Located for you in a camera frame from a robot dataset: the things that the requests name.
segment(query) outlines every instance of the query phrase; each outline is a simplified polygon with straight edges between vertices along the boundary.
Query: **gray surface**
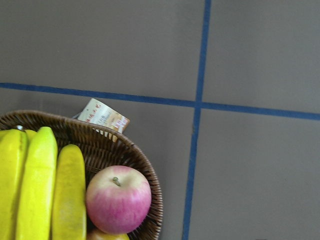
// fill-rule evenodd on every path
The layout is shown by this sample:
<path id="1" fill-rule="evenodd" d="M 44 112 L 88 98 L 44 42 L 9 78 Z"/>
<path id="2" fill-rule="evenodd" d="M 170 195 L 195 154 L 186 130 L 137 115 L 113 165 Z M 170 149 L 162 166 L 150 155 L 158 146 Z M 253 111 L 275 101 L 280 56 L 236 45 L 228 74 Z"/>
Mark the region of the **gray surface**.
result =
<path id="1" fill-rule="evenodd" d="M 203 6 L 192 0 L 2 2 L 1 80 L 193 100 Z"/>
<path id="2" fill-rule="evenodd" d="M 195 100 L 204 0 L 1 1 L 0 82 Z M 320 2 L 212 0 L 203 101 L 320 113 Z M 0 114 L 90 97 L 0 88 Z M 180 240 L 194 109 L 99 98 L 131 122 Z M 320 239 L 320 122 L 202 110 L 189 239 Z"/>
<path id="3" fill-rule="evenodd" d="M 204 110 L 189 239 L 319 239 L 319 132 L 318 121 Z"/>
<path id="4" fill-rule="evenodd" d="M 203 100 L 320 112 L 320 2 L 214 0 Z"/>

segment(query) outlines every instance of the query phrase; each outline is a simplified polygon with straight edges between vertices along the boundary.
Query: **apple stem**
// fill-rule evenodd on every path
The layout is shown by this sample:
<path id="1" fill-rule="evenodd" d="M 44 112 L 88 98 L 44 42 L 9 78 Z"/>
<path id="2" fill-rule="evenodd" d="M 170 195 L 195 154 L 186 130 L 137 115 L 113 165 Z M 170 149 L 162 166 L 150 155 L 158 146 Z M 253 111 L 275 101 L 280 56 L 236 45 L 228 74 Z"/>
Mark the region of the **apple stem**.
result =
<path id="1" fill-rule="evenodd" d="M 119 178 L 117 178 L 116 176 L 114 178 L 112 178 L 112 182 L 114 182 L 117 186 L 121 187 L 121 184 L 119 182 Z"/>

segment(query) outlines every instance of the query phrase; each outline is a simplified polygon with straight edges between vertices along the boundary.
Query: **fruit basket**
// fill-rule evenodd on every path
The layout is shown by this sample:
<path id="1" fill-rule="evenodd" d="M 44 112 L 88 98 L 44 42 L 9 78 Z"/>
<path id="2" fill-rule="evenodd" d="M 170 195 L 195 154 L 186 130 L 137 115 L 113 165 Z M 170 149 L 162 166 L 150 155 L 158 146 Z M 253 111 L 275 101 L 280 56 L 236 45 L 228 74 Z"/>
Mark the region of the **fruit basket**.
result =
<path id="1" fill-rule="evenodd" d="M 158 240 L 163 220 L 163 199 L 159 180 L 150 161 L 130 139 L 111 128 L 65 116 L 37 110 L 17 110 L 0 116 L 0 130 L 17 125 L 37 131 L 51 127 L 58 150 L 67 144 L 80 147 L 85 162 L 86 185 L 100 170 L 112 165 L 124 165 L 140 171 L 151 187 L 151 207 L 147 217 L 134 231 L 131 240 Z M 88 230 L 92 223 L 88 218 Z"/>

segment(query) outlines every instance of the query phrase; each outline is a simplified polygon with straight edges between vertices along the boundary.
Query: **floor tile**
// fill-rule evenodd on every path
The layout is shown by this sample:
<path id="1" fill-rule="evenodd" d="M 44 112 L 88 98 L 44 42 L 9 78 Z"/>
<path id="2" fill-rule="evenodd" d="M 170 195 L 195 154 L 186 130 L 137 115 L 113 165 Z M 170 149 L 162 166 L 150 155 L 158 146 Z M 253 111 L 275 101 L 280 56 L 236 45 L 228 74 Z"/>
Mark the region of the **floor tile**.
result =
<path id="1" fill-rule="evenodd" d="M 0 114 L 40 110 L 66 117 L 81 112 L 90 97 L 0 88 Z M 181 239 L 192 134 L 193 109 L 96 98 L 130 119 L 124 131 L 150 160 L 163 194 L 159 240 Z"/>
<path id="2" fill-rule="evenodd" d="M 320 122 L 203 110 L 189 239 L 320 237 Z"/>
<path id="3" fill-rule="evenodd" d="M 319 8 L 319 1 L 212 1 L 203 100 L 319 113 Z"/>
<path id="4" fill-rule="evenodd" d="M 204 1 L 0 4 L 1 81 L 195 99 Z"/>

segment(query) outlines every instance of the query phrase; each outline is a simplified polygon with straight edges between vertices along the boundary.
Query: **brown woven basket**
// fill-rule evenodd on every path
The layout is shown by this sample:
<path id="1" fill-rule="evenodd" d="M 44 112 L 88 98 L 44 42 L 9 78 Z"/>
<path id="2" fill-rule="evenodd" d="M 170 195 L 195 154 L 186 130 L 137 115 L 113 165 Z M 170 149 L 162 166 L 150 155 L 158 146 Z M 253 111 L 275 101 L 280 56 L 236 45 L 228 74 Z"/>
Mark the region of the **brown woven basket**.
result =
<path id="1" fill-rule="evenodd" d="M 59 151 L 67 144 L 79 146 L 85 161 L 87 186 L 97 172 L 108 166 L 124 165 L 140 171 L 151 187 L 151 207 L 143 223 L 128 236 L 131 240 L 159 239 L 163 219 L 162 191 L 150 161 L 131 140 L 108 127 L 42 111 L 17 110 L 0 116 L 1 130 L 17 125 L 35 131 L 42 126 L 51 127 Z M 93 226 L 89 218 L 87 225 L 88 230 Z"/>

